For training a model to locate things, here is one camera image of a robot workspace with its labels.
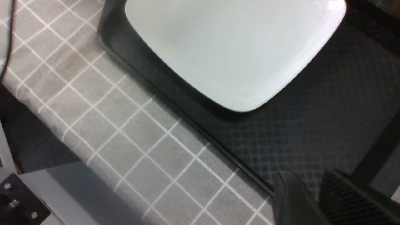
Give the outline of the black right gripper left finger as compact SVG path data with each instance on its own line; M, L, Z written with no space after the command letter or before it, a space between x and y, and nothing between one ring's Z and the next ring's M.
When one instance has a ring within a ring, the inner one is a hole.
M274 184L276 225L330 225L303 180L294 172L278 172Z

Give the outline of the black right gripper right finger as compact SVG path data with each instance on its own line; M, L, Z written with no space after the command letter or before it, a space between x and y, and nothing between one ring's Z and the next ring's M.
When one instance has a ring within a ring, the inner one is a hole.
M333 225L398 225L399 203L355 182L344 172L326 170L318 206Z

